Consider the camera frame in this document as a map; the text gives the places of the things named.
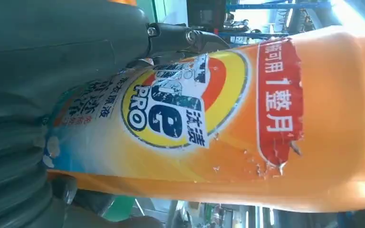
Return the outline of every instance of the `blue metal frame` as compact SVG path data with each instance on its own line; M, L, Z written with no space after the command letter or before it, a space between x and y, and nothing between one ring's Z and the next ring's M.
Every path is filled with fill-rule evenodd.
M264 2L263 4L279 4L279 3L285 3L287 0L276 0L276 1L270 1L270 2Z
M312 9L312 8L330 8L330 2L304 2L304 3L265 3L265 4L242 4L242 5L226 5L227 10L265 10L265 9Z

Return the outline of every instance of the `bolt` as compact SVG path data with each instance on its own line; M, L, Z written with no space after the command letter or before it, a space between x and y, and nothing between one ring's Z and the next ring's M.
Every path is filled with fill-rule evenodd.
M154 36L157 36L157 30L153 27L149 27L147 29L147 34L150 36L150 37L154 37Z
M196 34L194 31L188 31L186 34L185 34L185 38L187 39L188 43L193 43L195 41L195 38L196 38Z

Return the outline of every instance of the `orange plastic bottle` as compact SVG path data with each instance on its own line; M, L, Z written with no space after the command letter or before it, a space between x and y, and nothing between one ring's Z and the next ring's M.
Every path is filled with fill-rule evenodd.
M136 6L136 0L110 0L110 1Z
M365 208L365 32L330 27L180 64L126 78L111 120L103 122L107 130L90 121L83 128L63 123L65 105L53 128L77 129L58 137L84 148L69 153L84 168L61 160L61 147L51 156L52 172L76 176L80 188L117 194L304 212ZM160 92L185 100L159 101ZM179 103L196 98L198 106ZM182 122L163 118L174 111L159 102ZM179 123L181 131L173 128ZM109 135L112 142L104 139Z

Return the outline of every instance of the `yellow circle logo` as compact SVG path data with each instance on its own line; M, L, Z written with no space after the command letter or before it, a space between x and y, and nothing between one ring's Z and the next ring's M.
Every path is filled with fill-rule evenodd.
M249 83L250 64L223 51L156 66L126 90L121 108L129 132L157 148L209 146Z

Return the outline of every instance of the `red label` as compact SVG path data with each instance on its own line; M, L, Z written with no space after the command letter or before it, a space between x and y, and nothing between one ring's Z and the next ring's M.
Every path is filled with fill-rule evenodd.
M303 136L300 60L289 38L259 46L257 139L265 161L281 167L290 144Z

